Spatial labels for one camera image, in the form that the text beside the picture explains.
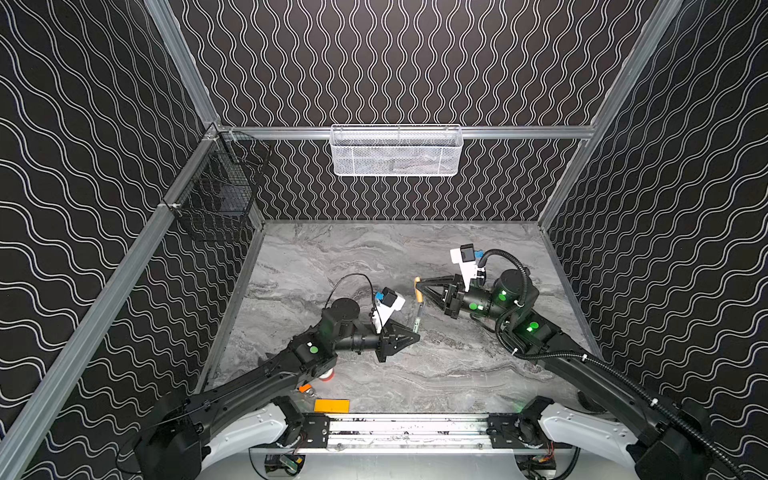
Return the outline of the light green pen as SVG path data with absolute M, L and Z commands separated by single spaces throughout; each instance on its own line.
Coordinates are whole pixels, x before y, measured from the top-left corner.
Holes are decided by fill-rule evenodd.
M 420 324 L 421 324 L 421 320 L 422 320 L 423 307 L 424 307 L 424 303 L 423 302 L 419 302 L 417 310 L 416 310 L 416 314 L 415 314 L 415 317 L 414 317 L 413 326 L 412 326 L 412 331 L 414 333 L 418 333 L 419 332 L 419 328 L 420 328 Z

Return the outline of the tan pen cap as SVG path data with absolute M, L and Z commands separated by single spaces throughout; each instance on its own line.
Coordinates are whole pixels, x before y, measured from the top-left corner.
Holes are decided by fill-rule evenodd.
M 423 304 L 424 303 L 424 297 L 423 297 L 423 293 L 419 289 L 420 282 L 421 282 L 421 278 L 420 277 L 415 277 L 414 278 L 414 294 L 415 294 L 416 301 L 419 304 Z

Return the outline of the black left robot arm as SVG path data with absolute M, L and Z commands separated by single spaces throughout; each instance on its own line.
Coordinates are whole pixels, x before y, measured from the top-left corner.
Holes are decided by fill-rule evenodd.
M 359 304 L 340 298 L 322 309 L 320 321 L 254 370 L 196 395 L 176 390 L 153 406 L 128 442 L 144 479 L 194 479 L 213 456 L 212 441 L 225 428 L 274 399 L 331 370 L 337 352 L 372 350 L 386 359 L 417 343 L 420 335 L 389 320 L 380 331 L 359 322 Z

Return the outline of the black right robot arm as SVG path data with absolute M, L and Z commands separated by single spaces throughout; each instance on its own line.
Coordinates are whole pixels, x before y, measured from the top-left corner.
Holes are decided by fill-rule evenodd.
M 535 416 L 537 438 L 590 450 L 628 466 L 640 479 L 703 479 L 715 464 L 745 478 L 710 437 L 711 419 L 702 405 L 647 390 L 539 314 L 539 291 L 514 255 L 503 249 L 478 252 L 466 244 L 452 250 L 451 260 L 459 274 L 417 279 L 415 291 L 447 316 L 469 314 L 514 357 L 566 380 L 613 417 L 570 420 L 564 408 L 538 397 L 525 408 Z

